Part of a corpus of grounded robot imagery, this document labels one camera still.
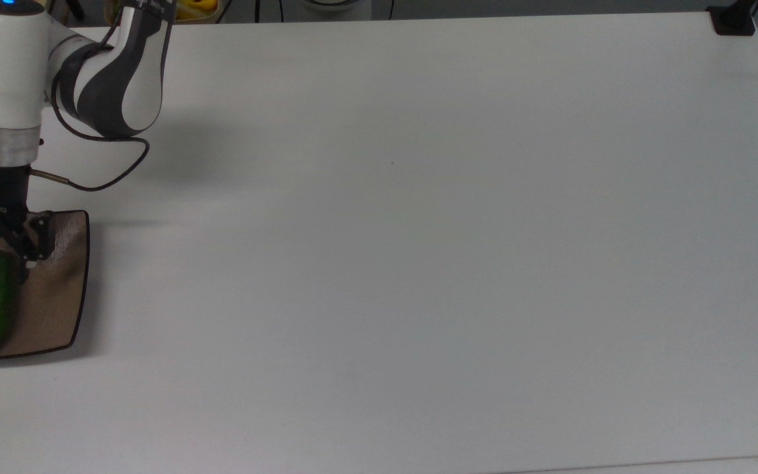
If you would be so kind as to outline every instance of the black clamp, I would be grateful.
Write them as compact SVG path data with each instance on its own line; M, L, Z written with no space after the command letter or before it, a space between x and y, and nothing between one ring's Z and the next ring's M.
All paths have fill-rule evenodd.
M171 24L177 18L177 3L166 0L121 0L121 6L144 10Z
M750 9L757 0L737 0L729 7L707 7L713 29L721 36L753 36L756 27Z

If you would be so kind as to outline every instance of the white tabletop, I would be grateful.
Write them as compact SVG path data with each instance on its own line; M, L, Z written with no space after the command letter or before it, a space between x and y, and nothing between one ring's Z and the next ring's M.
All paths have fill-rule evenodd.
M0 361L0 472L758 456L758 36L706 13L177 27L73 348ZM135 147L46 115L36 167Z

